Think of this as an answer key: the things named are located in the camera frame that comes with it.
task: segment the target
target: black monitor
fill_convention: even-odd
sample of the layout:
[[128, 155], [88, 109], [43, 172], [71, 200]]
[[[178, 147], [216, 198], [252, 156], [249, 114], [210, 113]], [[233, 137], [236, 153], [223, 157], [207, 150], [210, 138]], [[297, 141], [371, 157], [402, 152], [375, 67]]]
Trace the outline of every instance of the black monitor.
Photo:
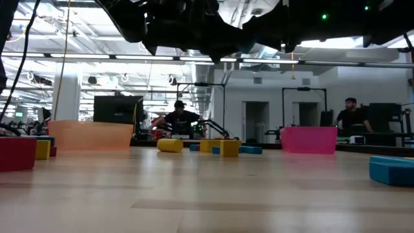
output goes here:
[[144, 120], [143, 99], [143, 96], [95, 96], [93, 121], [139, 124]]
[[401, 120], [401, 105], [394, 103], [369, 104], [369, 123], [374, 131], [389, 132], [390, 122]]

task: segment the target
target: red foam block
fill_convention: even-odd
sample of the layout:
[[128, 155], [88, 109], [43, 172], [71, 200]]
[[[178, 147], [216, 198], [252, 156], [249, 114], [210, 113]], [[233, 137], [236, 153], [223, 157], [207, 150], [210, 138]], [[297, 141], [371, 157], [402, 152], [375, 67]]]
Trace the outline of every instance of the red foam block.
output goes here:
[[0, 172], [32, 169], [36, 143], [36, 139], [0, 138]]
[[57, 147], [55, 147], [55, 146], [51, 146], [50, 147], [50, 156], [51, 157], [56, 157], [57, 152], [58, 152], [58, 148]]

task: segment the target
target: yellow cylinder block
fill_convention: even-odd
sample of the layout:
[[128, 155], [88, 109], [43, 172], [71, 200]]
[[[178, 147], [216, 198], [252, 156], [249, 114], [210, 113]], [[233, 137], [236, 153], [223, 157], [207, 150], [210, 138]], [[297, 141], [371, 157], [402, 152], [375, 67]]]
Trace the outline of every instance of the yellow cylinder block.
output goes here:
[[160, 151], [165, 152], [181, 152], [184, 147], [182, 140], [180, 139], [160, 139], [157, 142], [157, 148]]

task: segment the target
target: man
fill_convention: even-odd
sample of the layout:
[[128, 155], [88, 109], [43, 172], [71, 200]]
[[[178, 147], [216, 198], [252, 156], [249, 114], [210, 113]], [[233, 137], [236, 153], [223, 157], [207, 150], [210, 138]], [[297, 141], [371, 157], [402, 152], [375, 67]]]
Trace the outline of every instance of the man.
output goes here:
[[190, 111], [184, 110], [184, 103], [180, 100], [177, 100], [174, 104], [175, 111], [168, 113], [164, 118], [160, 117], [154, 121], [153, 126], [163, 124], [164, 122], [170, 123], [173, 131], [173, 135], [189, 135], [190, 138], [193, 138], [193, 129], [191, 123], [198, 120], [203, 120], [202, 117], [198, 114], [192, 113]]
[[364, 110], [356, 107], [355, 98], [345, 100], [345, 110], [339, 113], [335, 124], [338, 125], [339, 121], [342, 121], [342, 129], [347, 133], [351, 132], [351, 126], [355, 124], [363, 124], [368, 132], [373, 132], [367, 114]]

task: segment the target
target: black t-shirt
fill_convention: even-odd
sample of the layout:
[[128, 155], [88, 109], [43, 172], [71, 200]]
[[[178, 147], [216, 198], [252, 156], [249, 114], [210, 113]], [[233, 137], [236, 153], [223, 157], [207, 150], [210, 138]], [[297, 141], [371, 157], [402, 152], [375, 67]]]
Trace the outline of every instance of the black t-shirt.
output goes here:
[[200, 115], [186, 110], [184, 110], [182, 114], [179, 114], [176, 111], [168, 113], [168, 115], [164, 118], [167, 123], [171, 124], [173, 128], [172, 134], [189, 135], [190, 138], [193, 137], [191, 123], [196, 122], [199, 119]]
[[339, 113], [336, 121], [342, 120], [342, 127], [344, 129], [350, 129], [353, 124], [363, 124], [365, 120], [368, 120], [368, 116], [363, 109], [357, 108], [355, 111], [343, 110]]

